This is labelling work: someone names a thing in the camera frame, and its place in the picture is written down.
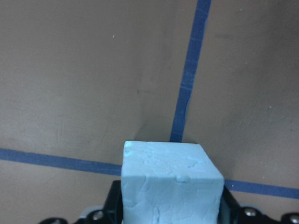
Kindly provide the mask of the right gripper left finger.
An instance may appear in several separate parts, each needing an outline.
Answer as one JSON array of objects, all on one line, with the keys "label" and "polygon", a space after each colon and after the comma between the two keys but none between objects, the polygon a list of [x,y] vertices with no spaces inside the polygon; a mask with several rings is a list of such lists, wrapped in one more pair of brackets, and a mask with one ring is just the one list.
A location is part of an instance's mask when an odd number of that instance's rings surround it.
[{"label": "right gripper left finger", "polygon": [[108,196],[104,204],[104,223],[121,224],[123,221],[123,203],[121,193],[121,181],[112,182]]}]

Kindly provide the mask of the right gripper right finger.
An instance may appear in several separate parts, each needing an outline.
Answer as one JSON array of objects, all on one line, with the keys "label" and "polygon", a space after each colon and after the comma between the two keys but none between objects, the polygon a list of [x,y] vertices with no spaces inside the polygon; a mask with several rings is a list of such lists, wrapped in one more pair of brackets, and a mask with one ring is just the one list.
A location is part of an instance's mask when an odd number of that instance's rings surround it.
[{"label": "right gripper right finger", "polygon": [[224,186],[219,208],[219,224],[237,224],[240,205]]}]

